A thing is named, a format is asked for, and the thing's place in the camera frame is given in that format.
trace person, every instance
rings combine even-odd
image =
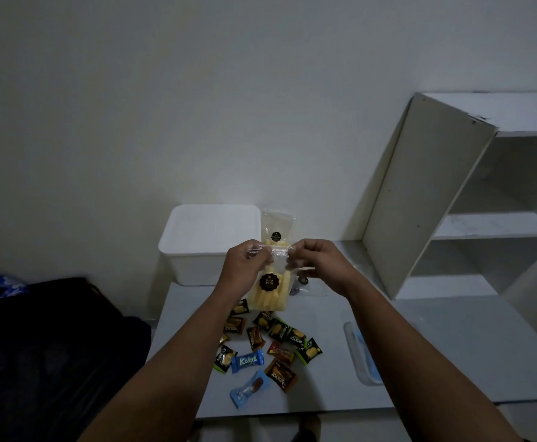
[[[213,292],[79,439],[187,440],[205,393],[225,317],[271,258],[249,258],[250,240],[231,248]],[[419,334],[328,240],[304,239],[289,254],[352,308],[391,400],[413,440],[521,441],[493,403]],[[304,429],[311,429],[310,423]]]

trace hand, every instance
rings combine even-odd
[[[289,252],[291,267],[312,267],[300,270],[297,275],[318,277],[338,295],[347,297],[350,286],[365,279],[329,240],[305,238],[293,247]]]
[[[247,240],[228,250],[225,255],[224,267],[221,269],[217,288],[222,288],[234,295],[234,300],[240,300],[252,288],[258,272],[271,260],[271,252],[263,247],[255,256],[250,258],[248,248],[262,246],[257,240]]]

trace white lid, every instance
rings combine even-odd
[[[251,204],[182,204],[170,213],[158,249],[169,256],[225,254],[260,240],[260,209]]]

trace black round label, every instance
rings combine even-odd
[[[267,292],[272,292],[278,287],[278,277],[276,274],[267,273],[260,278],[260,288]]]

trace person's left hand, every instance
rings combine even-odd
[[[258,272],[271,260],[269,248],[263,247],[255,256],[250,258],[247,250],[250,247],[261,246],[257,240],[247,240],[228,250],[224,267],[221,269],[217,288],[234,295],[234,300],[240,300],[252,288]]]

